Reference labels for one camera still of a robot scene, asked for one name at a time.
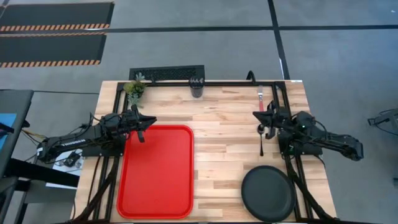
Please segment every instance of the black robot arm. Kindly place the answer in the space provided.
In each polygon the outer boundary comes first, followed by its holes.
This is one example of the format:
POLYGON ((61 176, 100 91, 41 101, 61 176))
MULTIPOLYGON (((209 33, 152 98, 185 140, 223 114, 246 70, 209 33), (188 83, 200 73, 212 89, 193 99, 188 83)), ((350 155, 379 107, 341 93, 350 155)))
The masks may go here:
POLYGON ((94 119, 91 116, 90 123, 79 133, 44 139, 37 147, 37 158, 48 162, 75 149, 81 149, 82 156, 120 156, 132 131, 144 142, 143 131, 156 122, 154 116, 141 115, 135 105, 121 114, 107 114, 91 125, 94 119))
POLYGON ((363 158, 363 145, 356 138, 347 134, 330 133, 315 118, 301 111, 292 117, 285 108, 277 111, 271 102, 265 112, 253 112, 261 122, 259 128, 267 127, 266 138, 275 136, 278 128, 278 140, 281 153, 294 155, 320 155, 322 148, 340 152, 343 156, 358 161, 363 158))

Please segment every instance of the black cup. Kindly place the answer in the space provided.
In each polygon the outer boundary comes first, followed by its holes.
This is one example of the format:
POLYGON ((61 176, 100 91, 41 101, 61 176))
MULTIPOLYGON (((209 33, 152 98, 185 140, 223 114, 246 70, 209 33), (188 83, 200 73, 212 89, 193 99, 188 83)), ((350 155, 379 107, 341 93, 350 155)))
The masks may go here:
POLYGON ((189 79, 189 87, 191 88, 192 96, 199 98, 203 94, 205 79, 203 77, 193 76, 189 79))

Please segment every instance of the blue object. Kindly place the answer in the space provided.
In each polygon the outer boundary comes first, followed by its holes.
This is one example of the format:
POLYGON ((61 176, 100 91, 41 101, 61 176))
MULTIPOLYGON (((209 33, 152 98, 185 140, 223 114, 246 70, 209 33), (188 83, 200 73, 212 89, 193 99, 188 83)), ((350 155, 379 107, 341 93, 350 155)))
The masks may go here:
MULTIPOLYGON (((0 114, 0 123, 12 127, 16 118, 17 114, 0 114)), ((6 138, 7 135, 0 137, 0 151, 2 149, 2 145, 6 142, 6 138)))

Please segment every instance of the orange and black striped tape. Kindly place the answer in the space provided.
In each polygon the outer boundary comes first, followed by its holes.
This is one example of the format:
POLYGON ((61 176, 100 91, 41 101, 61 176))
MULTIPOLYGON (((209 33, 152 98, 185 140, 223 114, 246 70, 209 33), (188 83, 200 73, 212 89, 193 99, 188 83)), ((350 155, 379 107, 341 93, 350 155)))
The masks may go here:
POLYGON ((37 26, 1 26, 0 31, 24 30, 73 30, 73 29, 106 29, 109 24, 68 24, 68 25, 37 25, 37 26))
POLYGON ((106 35, 105 32, 89 32, 89 33, 64 33, 64 34, 0 34, 0 37, 58 37, 73 35, 106 35))
POLYGON ((100 60, 67 60, 49 62, 3 62, 1 68, 22 68, 22 67, 49 67, 49 66, 73 66, 73 65, 99 65, 100 60))

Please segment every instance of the black floor mat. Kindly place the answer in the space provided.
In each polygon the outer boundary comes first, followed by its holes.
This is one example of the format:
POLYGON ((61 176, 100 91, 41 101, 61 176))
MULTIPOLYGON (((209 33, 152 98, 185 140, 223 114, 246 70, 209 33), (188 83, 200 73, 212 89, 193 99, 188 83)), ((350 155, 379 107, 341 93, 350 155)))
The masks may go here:
POLYGON ((8 5, 0 31, 108 28, 113 8, 113 2, 8 5))
POLYGON ((204 65, 130 68, 129 80, 141 73, 146 80, 189 80, 192 76, 205 77, 204 65))
POLYGON ((0 36, 0 67, 98 65, 105 40, 103 32, 0 36))

